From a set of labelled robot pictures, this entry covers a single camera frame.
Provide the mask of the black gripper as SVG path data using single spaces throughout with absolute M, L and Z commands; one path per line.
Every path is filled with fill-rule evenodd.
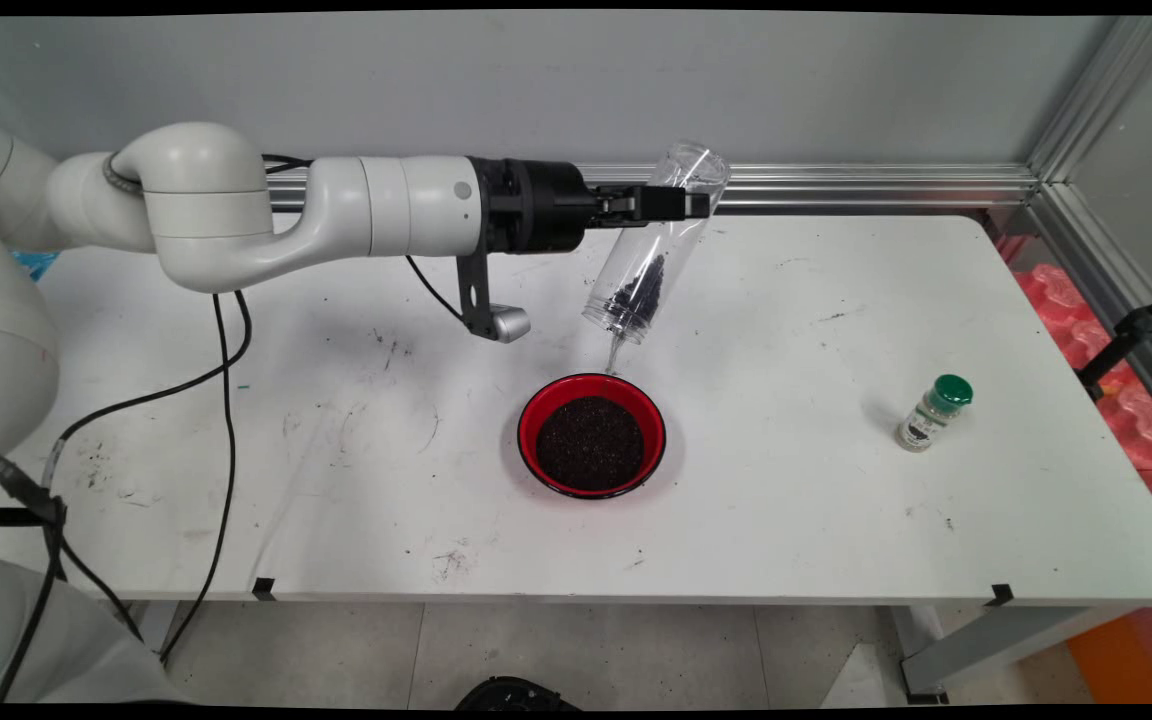
M 708 219 L 712 196 L 685 188 L 602 184 L 589 188 L 566 161 L 470 158 L 482 196 L 477 253 L 571 252 L 589 223 Z

